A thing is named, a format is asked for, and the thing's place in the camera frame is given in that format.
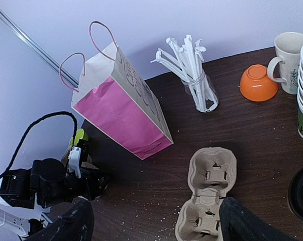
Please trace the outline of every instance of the glass jar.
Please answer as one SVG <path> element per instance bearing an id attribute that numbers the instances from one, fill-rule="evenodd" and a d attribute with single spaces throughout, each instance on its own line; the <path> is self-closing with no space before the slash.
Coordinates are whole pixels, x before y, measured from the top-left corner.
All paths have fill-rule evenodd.
<path id="1" fill-rule="evenodd" d="M 196 109 L 200 112 L 213 111 L 218 106 L 218 96 L 208 75 L 202 71 L 199 78 L 189 82 L 180 79 L 187 94 L 192 95 Z"/>

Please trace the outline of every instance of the wooden table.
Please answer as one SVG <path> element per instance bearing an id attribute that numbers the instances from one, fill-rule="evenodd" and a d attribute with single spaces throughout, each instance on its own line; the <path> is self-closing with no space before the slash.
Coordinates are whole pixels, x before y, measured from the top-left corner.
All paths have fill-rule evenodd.
<path id="1" fill-rule="evenodd" d="M 174 74 L 148 80 L 175 143 L 145 161 L 84 123 L 94 163 L 114 176 L 104 196 L 92 202 L 93 240 L 176 240 L 178 212 L 191 197 L 189 160 L 203 147 L 224 147 L 235 154 L 237 181 L 229 196 L 273 227 L 303 240 L 303 221 L 287 206 L 290 181 L 303 167 L 296 96 L 280 88 L 273 99 L 254 103 L 239 91 L 245 69 L 267 66 L 274 55 L 269 48 L 204 64 L 220 98 L 211 113 L 196 111 Z"/>

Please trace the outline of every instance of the white mug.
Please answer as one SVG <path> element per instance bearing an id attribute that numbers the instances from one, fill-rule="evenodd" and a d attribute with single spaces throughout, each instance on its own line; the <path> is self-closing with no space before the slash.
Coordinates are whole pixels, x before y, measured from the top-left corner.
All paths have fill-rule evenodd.
<path id="1" fill-rule="evenodd" d="M 275 40 L 276 56 L 268 64 L 268 77 L 281 83 L 282 89 L 289 94 L 297 94 L 297 77 L 300 62 L 300 50 L 303 45 L 303 34 L 285 32 Z M 279 65 L 280 78 L 274 78 L 275 67 Z"/>

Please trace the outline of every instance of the paper bag handle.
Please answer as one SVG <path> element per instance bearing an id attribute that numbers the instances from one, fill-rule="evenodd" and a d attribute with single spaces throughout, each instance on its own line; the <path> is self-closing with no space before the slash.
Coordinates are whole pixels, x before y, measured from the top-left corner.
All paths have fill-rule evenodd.
<path id="1" fill-rule="evenodd" d="M 111 38 L 112 38 L 112 41 L 114 42 L 115 46 L 117 47 L 117 43 L 116 43 L 116 41 L 115 41 L 115 39 L 114 39 L 114 37 L 113 37 L 112 32 L 110 31 L 110 29 L 109 29 L 105 24 L 103 24 L 103 23 L 101 23 L 101 22 L 99 22 L 99 21 L 93 21 L 93 22 L 90 24 L 90 27 L 89 27 L 89 34 L 90 34 L 92 43 L 93 43 L 93 45 L 95 46 L 95 48 L 96 48 L 103 56 L 105 56 L 106 58 L 115 61 L 115 59 L 111 58 L 110 56 L 108 56 L 108 55 L 106 55 L 104 52 L 102 52 L 101 49 L 99 49 L 99 48 L 97 47 L 97 45 L 95 44 L 95 42 L 94 42 L 94 40 L 93 40 L 93 37 L 92 37 L 92 32 L 91 32 L 91 30 L 92 30 L 92 25 L 93 25 L 93 24 L 100 24 L 100 25 L 102 25 L 103 27 L 105 27 L 105 28 L 108 30 L 108 32 L 110 33 Z"/>
<path id="2" fill-rule="evenodd" d="M 76 92 L 79 92 L 76 88 L 72 88 L 72 87 L 68 86 L 68 85 L 65 83 L 65 81 L 64 81 L 64 79 L 63 79 L 63 77 L 62 77 L 62 73 L 61 73 L 62 65 L 66 62 L 66 60 L 68 60 L 69 58 L 71 58 L 73 55 L 76 55 L 76 54 L 80 54 L 80 55 L 82 55 L 82 57 L 83 57 L 83 76 L 85 76 L 85 55 L 82 54 L 82 53 L 80 53 L 80 52 L 71 54 L 69 57 L 67 57 L 66 59 L 63 60 L 63 62 L 60 64 L 60 67 L 59 67 L 59 75 L 60 75 L 60 79 L 62 80 L 62 83 L 63 83 L 66 87 L 68 87 L 69 89 L 74 90 L 74 91 L 76 91 Z"/>

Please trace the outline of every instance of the orange bowl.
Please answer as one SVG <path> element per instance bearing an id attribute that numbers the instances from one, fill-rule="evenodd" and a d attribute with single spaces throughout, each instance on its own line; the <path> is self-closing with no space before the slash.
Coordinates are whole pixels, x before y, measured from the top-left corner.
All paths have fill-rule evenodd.
<path id="1" fill-rule="evenodd" d="M 267 68 L 263 65 L 252 65 L 242 75 L 240 91 L 242 95 L 255 102 L 262 102 L 274 97 L 278 84 L 267 76 Z"/>

